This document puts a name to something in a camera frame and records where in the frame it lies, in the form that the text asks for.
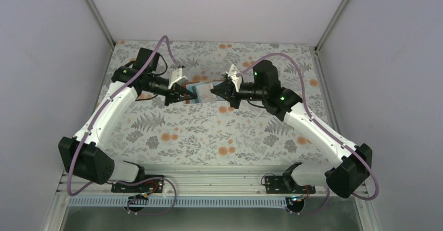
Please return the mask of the brown leather card holder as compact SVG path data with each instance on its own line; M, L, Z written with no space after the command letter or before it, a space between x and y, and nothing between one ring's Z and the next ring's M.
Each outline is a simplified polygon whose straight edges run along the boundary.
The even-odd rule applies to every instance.
M188 82L184 84L184 87L197 95L196 99L186 100L186 104L195 103L210 103L216 101L223 101L223 98L217 96L211 92L215 86L221 84L222 80L201 81L201 82Z

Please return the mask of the pink white credit card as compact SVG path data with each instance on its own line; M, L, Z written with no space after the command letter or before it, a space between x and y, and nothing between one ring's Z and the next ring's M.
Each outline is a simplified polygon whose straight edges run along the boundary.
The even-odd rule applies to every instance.
M217 96L211 93L212 83L197 85L195 87L197 93L197 101L199 103L208 103L217 101Z

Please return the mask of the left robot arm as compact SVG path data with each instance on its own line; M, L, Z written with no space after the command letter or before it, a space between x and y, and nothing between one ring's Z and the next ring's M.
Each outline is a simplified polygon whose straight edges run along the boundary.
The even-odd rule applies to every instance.
M150 57L152 53L152 50L141 48L135 60L119 67L89 120L73 137L63 137L59 141L58 148L67 173L97 184L124 181L133 192L145 186L140 165L114 160L104 152L118 121L144 91L164 96L166 106L197 98L183 87L188 81L185 67L180 65L170 77L164 78L161 73L156 73L163 57L159 53Z

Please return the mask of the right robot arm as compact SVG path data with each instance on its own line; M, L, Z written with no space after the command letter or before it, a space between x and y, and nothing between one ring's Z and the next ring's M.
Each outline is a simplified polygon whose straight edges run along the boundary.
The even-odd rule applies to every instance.
M238 109L242 101L260 101L264 109L310 140L326 157L324 167L294 163L282 175L284 189L297 192L302 186L328 187L337 196L348 198L369 177L372 150L349 141L317 117L294 91L284 88L277 68L263 60L253 67L253 82L244 82L232 65L225 80L211 93Z

